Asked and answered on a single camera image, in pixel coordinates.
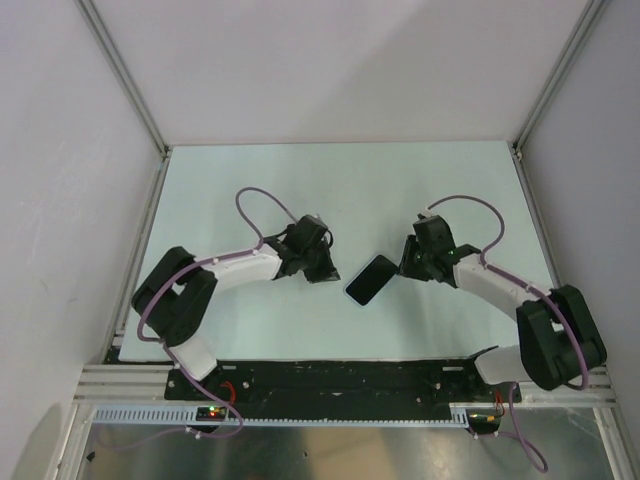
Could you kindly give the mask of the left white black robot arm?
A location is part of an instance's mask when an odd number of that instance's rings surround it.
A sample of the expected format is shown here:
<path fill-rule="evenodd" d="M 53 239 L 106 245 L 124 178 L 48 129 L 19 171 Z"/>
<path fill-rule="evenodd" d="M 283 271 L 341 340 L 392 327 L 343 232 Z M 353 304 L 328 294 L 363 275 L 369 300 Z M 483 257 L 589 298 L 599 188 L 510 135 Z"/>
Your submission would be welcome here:
<path fill-rule="evenodd" d="M 201 334 L 216 294 L 258 281 L 302 273 L 311 284 L 337 281 L 330 249 L 334 236 L 318 217 L 305 215 L 249 250 L 198 259 L 181 246 L 169 249 L 137 288 L 131 307 L 140 316 L 138 338 L 160 344 L 201 399 L 214 397 L 222 376 Z"/>

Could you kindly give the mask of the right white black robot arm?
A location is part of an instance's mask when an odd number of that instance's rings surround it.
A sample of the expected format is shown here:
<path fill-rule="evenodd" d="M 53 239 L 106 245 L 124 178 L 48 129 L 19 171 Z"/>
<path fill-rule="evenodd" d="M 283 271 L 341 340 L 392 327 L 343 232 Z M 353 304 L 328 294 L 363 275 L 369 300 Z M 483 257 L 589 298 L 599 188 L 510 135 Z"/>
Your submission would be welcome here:
<path fill-rule="evenodd" d="M 480 249 L 456 245 L 448 223 L 430 211 L 418 216 L 413 230 L 399 276 L 472 294 L 517 326 L 516 345 L 473 357 L 475 367 L 461 378 L 469 398 L 486 400 L 506 382 L 531 381 L 546 391 L 586 388 L 589 371 L 606 362 L 607 350 L 579 289 L 542 287 L 488 262 Z"/>

